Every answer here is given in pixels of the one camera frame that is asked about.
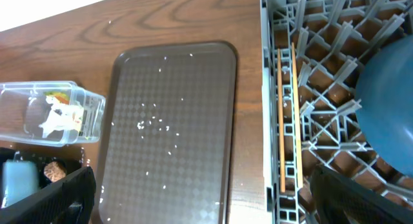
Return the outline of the dark blue plate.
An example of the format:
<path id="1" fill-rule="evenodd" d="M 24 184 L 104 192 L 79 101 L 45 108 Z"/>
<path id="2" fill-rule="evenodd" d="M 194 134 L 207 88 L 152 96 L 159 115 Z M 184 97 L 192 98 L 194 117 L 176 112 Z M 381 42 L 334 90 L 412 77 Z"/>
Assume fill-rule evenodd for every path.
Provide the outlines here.
<path id="1" fill-rule="evenodd" d="M 390 166 L 412 176 L 412 36 L 382 48 L 356 85 L 360 129 Z"/>

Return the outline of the white napkin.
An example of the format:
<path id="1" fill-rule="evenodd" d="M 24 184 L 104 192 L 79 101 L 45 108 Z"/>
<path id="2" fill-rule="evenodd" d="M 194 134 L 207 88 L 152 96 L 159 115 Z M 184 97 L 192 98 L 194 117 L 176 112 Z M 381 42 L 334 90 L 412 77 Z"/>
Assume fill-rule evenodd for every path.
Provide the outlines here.
<path id="1" fill-rule="evenodd" d="M 46 121 L 39 125 L 39 128 L 43 129 L 42 138 L 47 138 L 53 131 L 61 130 L 76 130 L 81 131 L 82 124 L 75 124 L 72 121 L 66 121 L 59 117 L 51 109 Z"/>

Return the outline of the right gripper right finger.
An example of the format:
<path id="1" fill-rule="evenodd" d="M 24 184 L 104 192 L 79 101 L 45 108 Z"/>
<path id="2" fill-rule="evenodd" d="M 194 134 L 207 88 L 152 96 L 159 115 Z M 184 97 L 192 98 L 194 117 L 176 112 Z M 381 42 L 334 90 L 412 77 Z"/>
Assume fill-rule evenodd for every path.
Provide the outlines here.
<path id="1" fill-rule="evenodd" d="M 315 167 L 310 191 L 321 223 L 412 224 L 412 211 L 323 165 Z"/>

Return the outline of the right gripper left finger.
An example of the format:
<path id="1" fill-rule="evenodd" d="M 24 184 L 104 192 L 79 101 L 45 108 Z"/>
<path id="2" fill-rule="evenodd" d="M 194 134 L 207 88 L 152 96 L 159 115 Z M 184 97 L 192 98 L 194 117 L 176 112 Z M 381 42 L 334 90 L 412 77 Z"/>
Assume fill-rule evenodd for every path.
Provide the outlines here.
<path id="1" fill-rule="evenodd" d="M 88 223 L 95 194 L 94 172 L 82 167 L 1 209 L 1 223 Z"/>

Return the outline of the wooden chopstick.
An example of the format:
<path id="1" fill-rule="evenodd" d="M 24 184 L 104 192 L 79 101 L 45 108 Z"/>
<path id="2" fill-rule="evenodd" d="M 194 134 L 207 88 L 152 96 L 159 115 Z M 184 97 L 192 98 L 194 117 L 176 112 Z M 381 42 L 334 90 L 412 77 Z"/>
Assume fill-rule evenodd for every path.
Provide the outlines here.
<path id="1" fill-rule="evenodd" d="M 280 154 L 280 191 L 286 192 L 285 177 L 285 139 L 284 139 L 284 120 L 283 120 L 283 82 L 281 67 L 281 51 L 277 50 L 277 95 L 278 95 L 278 121 L 279 121 L 279 154 Z"/>
<path id="2" fill-rule="evenodd" d="M 296 139 L 296 169 L 297 169 L 297 188 L 303 187 L 303 163 L 302 163 L 302 148 L 301 148 L 301 125 L 299 113 L 299 94 L 297 85 L 297 66 L 295 44 L 291 43 L 292 52 L 292 91 L 294 102 L 294 133 Z"/>

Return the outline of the brown food scrap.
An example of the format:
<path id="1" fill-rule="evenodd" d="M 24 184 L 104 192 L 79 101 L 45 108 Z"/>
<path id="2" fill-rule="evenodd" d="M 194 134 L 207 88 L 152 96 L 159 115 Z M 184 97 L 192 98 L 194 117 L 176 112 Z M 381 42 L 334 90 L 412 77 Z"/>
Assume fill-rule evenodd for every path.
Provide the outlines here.
<path id="1" fill-rule="evenodd" d="M 58 161 L 53 161 L 44 167 L 43 174 L 52 183 L 66 177 L 66 168 Z"/>

